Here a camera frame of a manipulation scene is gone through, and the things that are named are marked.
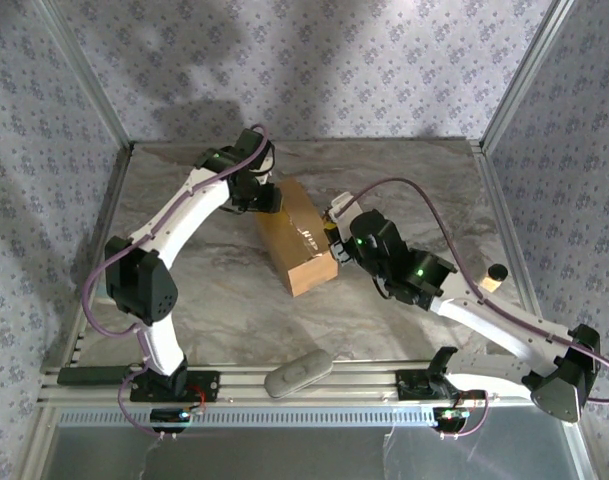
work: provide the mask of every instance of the marble tabletop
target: marble tabletop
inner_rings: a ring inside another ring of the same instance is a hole
[[[128,235],[175,193],[206,145],[137,145],[111,235]],[[492,263],[506,264],[493,213],[473,154],[464,140],[322,141],[277,144],[274,180],[295,176],[323,210],[346,190],[383,177],[404,176],[422,185],[441,212],[455,244],[479,279]],[[412,246],[452,260],[422,199],[403,184],[375,189],[360,202],[377,208]],[[189,364],[281,363],[315,348],[342,360],[430,359],[444,345],[483,353],[488,341],[448,319],[382,299],[355,265],[297,298],[280,283],[253,214],[211,215],[187,242],[171,271],[180,297],[173,310]],[[518,304],[509,277],[499,295]],[[132,318],[119,312],[102,286],[93,303],[113,330]],[[135,338],[101,337],[87,326],[81,365],[141,360]]]

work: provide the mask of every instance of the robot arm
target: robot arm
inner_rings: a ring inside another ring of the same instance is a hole
[[[356,203],[343,209],[351,198],[350,194],[336,198],[328,212],[336,229],[327,234],[331,251],[340,263],[355,261],[373,277],[383,297],[462,323],[518,359],[516,362],[498,355],[480,360],[445,347],[434,359],[429,383],[441,382],[443,392],[449,388],[470,390],[483,386],[493,391],[493,382],[510,381],[516,386],[513,389],[516,395],[530,393],[531,400],[547,413],[568,422],[579,420],[599,364],[553,341],[553,337],[577,342],[599,353],[599,334],[595,330],[580,325],[569,331],[491,293],[485,292],[481,300],[453,264],[430,252],[409,248],[395,224],[377,210],[362,212]],[[509,321],[501,312],[517,319],[522,326]],[[543,330],[548,338],[535,335],[524,326]]]
[[[259,133],[245,130],[234,147],[206,151],[182,187],[146,225],[128,239],[113,237],[105,247],[109,258],[141,242],[107,268],[107,292],[120,310],[142,322],[137,336],[148,357],[150,375],[175,397],[184,390],[187,362],[173,328],[171,311],[178,291],[169,271],[193,233],[229,199],[240,212],[280,210],[281,193],[267,182],[275,162],[272,145],[267,141],[247,168],[197,187],[243,161],[261,140]]]

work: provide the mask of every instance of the gray remote control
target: gray remote control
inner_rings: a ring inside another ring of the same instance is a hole
[[[264,379],[264,388],[271,397],[282,398],[326,377],[332,369],[328,352],[315,350],[273,370]]]

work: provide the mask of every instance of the black mounting bracket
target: black mounting bracket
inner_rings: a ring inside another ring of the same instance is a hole
[[[128,239],[114,236],[104,247],[111,258],[131,245]],[[117,308],[135,315],[151,326],[165,318],[177,302],[177,286],[155,250],[136,248],[106,269],[106,292]]]
[[[212,403],[220,389],[220,372],[188,370],[186,358],[170,376],[147,370],[133,380],[131,402],[146,403]]]
[[[588,325],[580,324],[570,330],[575,343],[600,353],[600,335]],[[531,391],[531,400],[549,415],[565,422],[580,420],[600,371],[600,364],[588,355],[569,348],[563,358],[555,359],[557,370],[542,377],[530,372],[522,383]]]
[[[455,347],[442,347],[426,370],[397,370],[397,398],[404,400],[456,400],[461,392],[446,378],[446,364],[457,352]]]

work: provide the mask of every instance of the cardboard box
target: cardboard box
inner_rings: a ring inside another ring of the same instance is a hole
[[[308,194],[294,178],[278,184],[282,191],[279,213],[256,213],[260,235],[277,273],[294,296],[337,276],[324,225]]]

